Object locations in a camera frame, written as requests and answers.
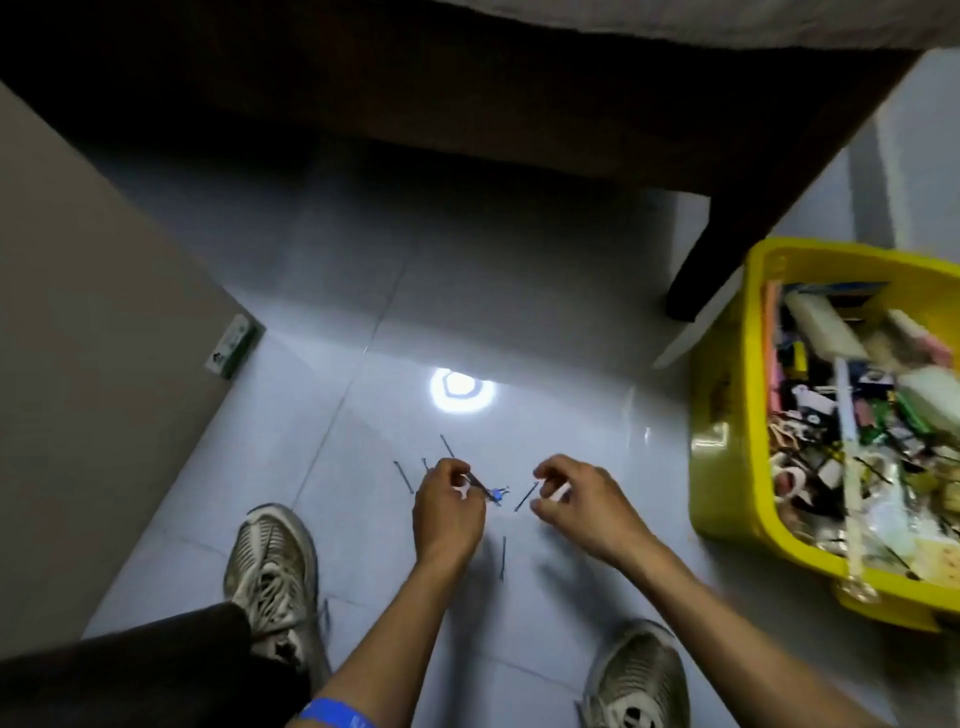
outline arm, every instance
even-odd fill
[[[591,556],[623,572],[657,607],[744,728],[886,725],[784,652],[701,583],[650,532],[602,468],[565,455],[538,466],[540,495],[572,485],[561,502],[538,499],[543,521]]]
[[[452,487],[467,471],[467,463],[445,458],[427,473],[414,506],[417,563],[387,611],[316,695],[349,705],[376,728],[410,725],[444,612],[483,536],[483,495],[469,488],[461,499]],[[316,725],[295,719],[289,728]]]

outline sneaker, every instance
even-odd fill
[[[240,525],[224,597],[246,614],[252,652],[305,671],[316,692],[330,676],[317,617],[317,550],[286,506],[257,506]]]
[[[627,624],[593,661],[580,715],[586,728],[689,728],[674,636],[649,619]]]

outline yellow plastic bin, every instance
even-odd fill
[[[900,308],[960,352],[960,266],[855,243],[769,238],[747,258],[740,292],[692,354],[690,521],[702,536],[761,546],[831,577],[840,602],[871,619],[931,632],[937,613],[960,614],[960,589],[867,569],[878,604],[861,604],[836,585],[847,564],[797,540],[774,505],[766,428],[762,290],[784,283],[888,281],[865,306],[868,320]]]

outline small blue object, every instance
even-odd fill
[[[300,711],[300,719],[316,720],[333,728],[373,728],[373,724],[349,705],[318,697]]]

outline hand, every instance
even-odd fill
[[[414,544],[417,563],[464,568],[483,537],[487,499],[479,488],[467,488],[462,497],[454,487],[464,485],[470,465],[445,457],[427,471],[414,504]]]
[[[635,549],[659,543],[603,468],[554,455],[537,465],[534,477],[546,482],[531,510],[590,556],[623,570]],[[544,499],[567,482],[572,487],[560,501]]]

